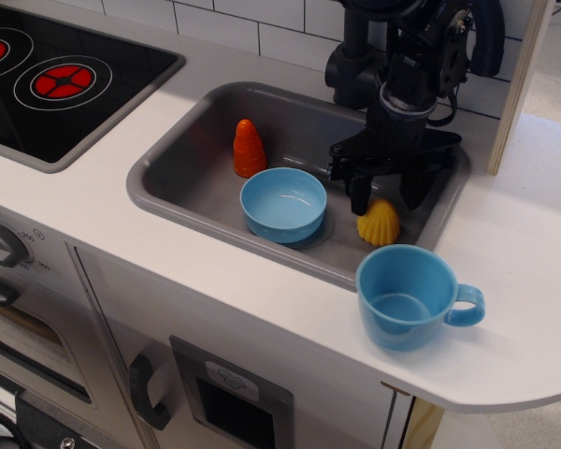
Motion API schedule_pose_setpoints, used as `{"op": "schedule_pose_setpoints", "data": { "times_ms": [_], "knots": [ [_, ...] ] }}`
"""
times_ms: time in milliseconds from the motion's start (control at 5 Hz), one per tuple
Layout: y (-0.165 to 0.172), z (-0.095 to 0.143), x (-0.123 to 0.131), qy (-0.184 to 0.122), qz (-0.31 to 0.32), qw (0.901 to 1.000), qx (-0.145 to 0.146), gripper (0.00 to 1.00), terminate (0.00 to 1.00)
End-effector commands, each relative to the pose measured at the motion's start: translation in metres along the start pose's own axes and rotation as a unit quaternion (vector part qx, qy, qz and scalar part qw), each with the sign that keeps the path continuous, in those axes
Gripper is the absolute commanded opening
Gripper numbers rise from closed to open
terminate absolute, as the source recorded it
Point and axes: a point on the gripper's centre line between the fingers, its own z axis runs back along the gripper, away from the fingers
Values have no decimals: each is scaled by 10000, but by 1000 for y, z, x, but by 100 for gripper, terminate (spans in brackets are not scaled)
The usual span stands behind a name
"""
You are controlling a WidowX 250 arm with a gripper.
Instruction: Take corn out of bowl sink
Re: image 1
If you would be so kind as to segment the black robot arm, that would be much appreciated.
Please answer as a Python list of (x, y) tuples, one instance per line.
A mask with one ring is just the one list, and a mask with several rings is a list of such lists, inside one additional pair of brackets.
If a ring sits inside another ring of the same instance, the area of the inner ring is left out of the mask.
[(466, 78), (465, 1), (345, 1), (343, 41), (324, 80), (336, 104), (365, 109), (356, 135), (330, 148), (328, 177), (343, 181), (352, 213), (367, 212), (374, 178), (398, 174), (407, 207), (424, 201), (461, 138), (444, 131), (450, 117), (431, 120), (439, 99), (457, 107)]

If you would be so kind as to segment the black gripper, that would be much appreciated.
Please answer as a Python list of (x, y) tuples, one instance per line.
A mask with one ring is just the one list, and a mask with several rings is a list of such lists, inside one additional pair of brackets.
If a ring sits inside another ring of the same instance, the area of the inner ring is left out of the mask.
[(408, 210), (424, 202), (462, 141), (456, 133), (428, 127), (428, 115), (397, 113), (374, 104), (361, 131), (330, 147), (328, 178), (345, 181), (353, 214), (366, 214), (375, 176), (401, 174), (399, 193)]

